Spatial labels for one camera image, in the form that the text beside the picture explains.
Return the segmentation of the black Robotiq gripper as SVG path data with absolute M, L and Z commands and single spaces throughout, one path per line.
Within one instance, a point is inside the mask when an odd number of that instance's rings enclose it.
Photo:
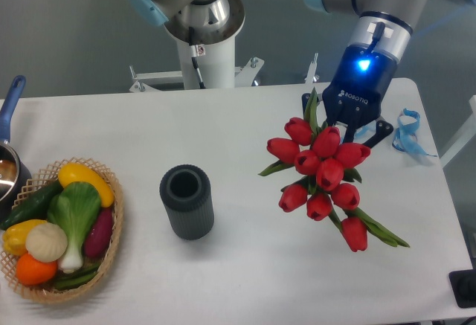
M 376 120 L 395 70 L 396 62 L 383 54 L 369 54 L 356 45 L 346 48 L 332 82 L 322 92 L 327 124 L 342 123 L 358 129 Z M 303 112 L 310 96 L 301 96 Z M 364 145 L 372 149 L 392 132 L 392 124 L 378 119 L 375 134 Z

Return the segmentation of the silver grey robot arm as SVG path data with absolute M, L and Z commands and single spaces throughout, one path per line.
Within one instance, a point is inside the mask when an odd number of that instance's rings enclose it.
M 376 124 L 374 147 L 392 131 L 381 104 L 427 0 L 303 0 L 313 10 L 355 13 L 358 22 L 321 99 L 327 123 L 358 129 Z M 165 27 L 176 41 L 186 89 L 238 84 L 235 38 L 245 21 L 241 0 L 129 0 L 148 23 Z

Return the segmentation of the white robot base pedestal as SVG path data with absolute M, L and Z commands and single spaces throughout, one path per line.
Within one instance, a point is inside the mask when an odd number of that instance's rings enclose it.
M 235 67 L 235 39 L 245 22 L 241 0 L 189 4 L 165 24 L 176 41 L 181 69 L 192 58 L 209 66 L 229 62 Z

